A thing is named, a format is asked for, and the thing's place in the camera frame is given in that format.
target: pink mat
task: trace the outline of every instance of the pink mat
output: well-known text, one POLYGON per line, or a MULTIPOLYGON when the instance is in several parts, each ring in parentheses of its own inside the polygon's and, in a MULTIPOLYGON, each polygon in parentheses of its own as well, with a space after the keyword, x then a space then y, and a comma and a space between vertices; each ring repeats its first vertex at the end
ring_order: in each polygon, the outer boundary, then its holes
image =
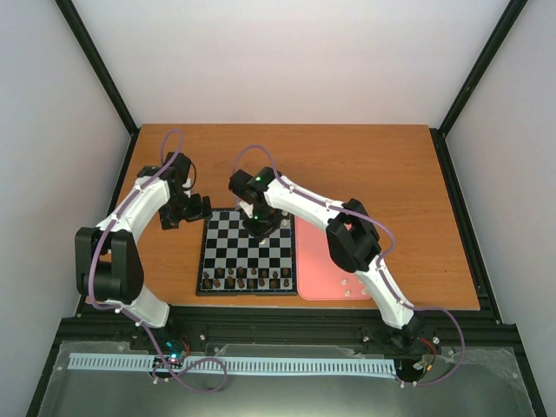
POLYGON ((305 300, 367 300, 367 290, 355 274, 342 271, 328 253, 326 234, 295 218, 297 292, 305 300))

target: black metal frame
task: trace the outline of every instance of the black metal frame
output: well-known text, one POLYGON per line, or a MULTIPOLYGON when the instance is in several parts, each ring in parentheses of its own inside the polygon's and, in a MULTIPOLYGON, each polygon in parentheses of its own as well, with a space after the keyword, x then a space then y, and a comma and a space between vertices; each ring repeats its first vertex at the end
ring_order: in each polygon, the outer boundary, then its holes
MULTIPOLYGON (((139 129, 135 126, 73 3, 71 0, 56 0, 56 3, 131 136, 122 171, 112 196, 109 209, 111 211, 120 194, 139 129)), ((527 0, 509 1, 443 123, 438 129, 431 129, 431 137, 480 301, 480 311, 457 311, 454 314, 461 325, 468 346, 513 349, 533 410, 537 415, 542 416, 546 415, 546 411, 518 329, 515 325, 501 323, 500 312, 446 144, 450 129, 526 3, 527 0)), ((376 310, 172 307, 172 316, 175 326, 179 326, 181 331, 188 335, 191 347, 196 351, 209 352, 215 347, 228 343, 322 344, 352 348, 368 354, 384 354, 386 357, 395 359, 403 358, 403 355, 393 350, 389 351, 384 346, 374 344, 373 339, 368 342, 363 341, 365 335, 371 334, 374 328, 383 325, 380 314, 376 310)), ((443 346, 459 345, 459 336, 453 328, 453 323, 446 316, 438 312, 426 312, 425 319, 429 331, 435 332, 440 337, 443 346)), ((163 332, 157 337, 164 338, 163 332)), ((96 311, 91 306, 85 305, 82 299, 76 316, 63 319, 60 323, 28 415, 38 414, 58 349, 63 341, 130 341, 133 348, 152 351, 152 346, 144 332, 136 328, 127 318, 96 311)))

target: purple cable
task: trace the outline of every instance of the purple cable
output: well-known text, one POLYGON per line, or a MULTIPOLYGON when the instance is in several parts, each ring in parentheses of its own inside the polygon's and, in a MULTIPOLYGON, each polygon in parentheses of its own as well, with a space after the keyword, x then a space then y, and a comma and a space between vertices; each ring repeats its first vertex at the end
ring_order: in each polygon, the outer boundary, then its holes
MULTIPOLYGON (((120 215, 122 215, 122 213, 125 211, 125 209, 137 198, 137 196, 139 194, 141 194, 141 191, 145 190, 150 184, 152 184, 153 181, 156 180, 156 178, 158 178, 166 169, 168 169, 168 167, 172 164, 172 162, 174 162, 174 160, 177 158, 177 154, 180 153, 180 151, 182 150, 184 137, 183 137, 183 132, 180 129, 172 129, 166 134, 166 136, 162 140, 161 161, 163 161, 164 145, 166 144, 166 141, 168 140, 168 138, 173 133, 177 133, 180 136, 180 143, 178 144, 177 149, 175 150, 174 154, 170 157, 170 159, 168 159, 168 161, 164 165, 161 166, 161 168, 158 171, 156 171, 156 173, 153 176, 151 176, 147 181, 145 181, 141 185, 140 189, 136 189, 135 191, 133 191, 130 195, 128 195, 126 197, 126 199, 120 205, 120 208, 117 209, 113 213, 113 215, 115 215, 116 219, 112 219, 108 223, 108 225, 106 226, 106 229, 103 231, 103 233, 101 234, 100 239, 98 240, 98 243, 96 244, 95 252, 93 253, 93 257, 91 259, 91 264, 90 264, 90 269, 89 269, 89 282, 87 284, 87 289, 88 289, 88 292, 89 292, 90 303, 97 310, 111 310, 111 309, 118 308, 118 306, 102 306, 102 305, 98 304, 98 302, 96 302, 95 284, 94 284, 95 273, 96 273, 96 264, 98 263, 98 260, 100 258, 101 250, 103 248, 104 242, 106 242, 106 238, 108 237, 108 234, 110 233, 110 230, 114 227, 117 220, 119 220, 120 215)), ((122 313, 125 314, 126 316, 128 316, 131 320, 133 320, 135 322, 141 322, 137 317, 135 317, 133 314, 131 314, 130 312, 128 312, 124 309, 122 310, 122 313)), ((166 358, 164 357, 164 354, 162 353, 162 350, 160 349, 160 346, 158 346, 158 342, 156 341, 155 336, 153 335, 149 326, 147 326, 145 323, 142 323, 142 322, 141 322, 141 326, 145 329, 145 332, 147 332, 147 335, 149 336, 150 340, 152 341, 153 346, 155 347, 156 352, 160 356, 162 363, 168 369, 168 371, 170 372, 172 377, 175 378, 176 380, 178 380, 178 382, 180 382, 180 384, 182 384, 188 390, 193 391, 194 393, 197 393, 197 394, 212 394, 212 393, 218 391, 219 389, 221 389, 226 384, 226 381, 228 379, 228 370, 226 369, 226 365, 224 364, 224 362, 222 362, 221 360, 219 360, 217 358, 203 358, 203 359, 200 359, 199 361, 195 361, 192 364, 190 364, 188 367, 183 369, 179 374, 176 374, 172 370, 170 364, 166 361, 166 358), (180 380, 181 375, 187 373, 191 368, 196 367, 198 364, 203 363, 203 362, 207 362, 207 361, 216 362, 218 365, 220 365, 222 367, 222 370, 224 372, 224 377, 222 379, 222 383, 218 387, 216 387, 214 389, 210 389, 208 391, 202 391, 202 390, 199 390, 197 388, 191 387, 186 382, 180 380)))
MULTIPOLYGON (((250 149, 260 149, 267 155, 268 159, 270 160, 270 166, 271 166, 272 170, 274 171, 276 180, 278 180, 278 182, 281 185, 283 185, 285 188, 289 189, 289 185, 284 180, 282 180, 280 175, 278 174, 278 168, 276 167, 275 159, 272 157, 272 155, 270 154, 268 149, 266 149, 262 145, 257 145, 257 144, 249 145, 245 149, 243 149, 238 154, 238 156, 235 158, 234 170, 232 171, 232 174, 234 174, 236 172, 237 167, 239 165, 239 162, 242 159, 242 156, 250 149)), ((313 196, 311 196, 309 194, 304 193, 303 191, 300 191, 299 189, 292 189, 291 191, 293 193, 297 194, 297 195, 300 195, 301 197, 306 198, 307 200, 309 200, 309 201, 311 201, 315 204, 318 204, 321 207, 326 207, 326 203, 321 202, 320 200, 314 198, 313 196)), ((388 237, 390 238, 390 247, 378 256, 378 258, 376 259, 376 268, 377 268, 377 271, 379 272, 379 274, 381 275, 381 278, 384 281, 384 284, 388 288, 388 291, 392 294, 392 296, 395 298, 395 300, 397 300, 397 302, 399 302, 402 306, 404 306, 405 308, 409 308, 412 311, 441 311, 442 313, 446 314, 449 317, 449 319, 452 321, 452 323, 454 324, 454 326, 456 327, 456 329, 458 331, 458 334, 460 335, 460 342, 461 342, 460 358, 458 359, 455 366, 448 373, 446 373, 445 375, 441 376, 437 380, 430 381, 430 382, 422 382, 422 383, 417 384, 416 386, 429 387, 431 385, 437 384, 438 382, 441 382, 441 381, 445 380, 446 378, 448 378, 455 371, 457 371, 458 368, 461 366, 461 364, 463 362, 463 356, 464 356, 464 353, 465 353, 465 350, 466 350, 466 342, 465 342, 465 338, 463 336, 463 332, 461 331, 460 324, 457 322, 457 320, 455 319, 453 314, 450 313, 445 308, 442 308, 442 307, 425 307, 425 308, 419 307, 419 308, 417 308, 415 306, 407 305, 405 302, 403 302, 401 300, 400 296, 394 291, 394 289, 390 285, 390 282, 388 282, 388 279, 387 279, 386 275, 384 274, 384 272, 382 272, 382 269, 381 269, 381 261, 384 260, 388 255, 390 255, 390 253, 392 253, 392 251, 394 250, 395 245, 396 245, 396 240, 395 240, 394 234, 385 225, 376 221, 372 217, 369 217, 368 215, 362 215, 361 213, 357 213, 353 210, 349 210, 349 209, 346 209, 346 208, 343 208, 343 207, 329 206, 328 208, 332 209, 334 211, 344 213, 346 215, 353 215, 353 216, 358 217, 362 220, 373 223, 373 225, 378 226, 379 228, 381 228, 388 235, 388 237)))

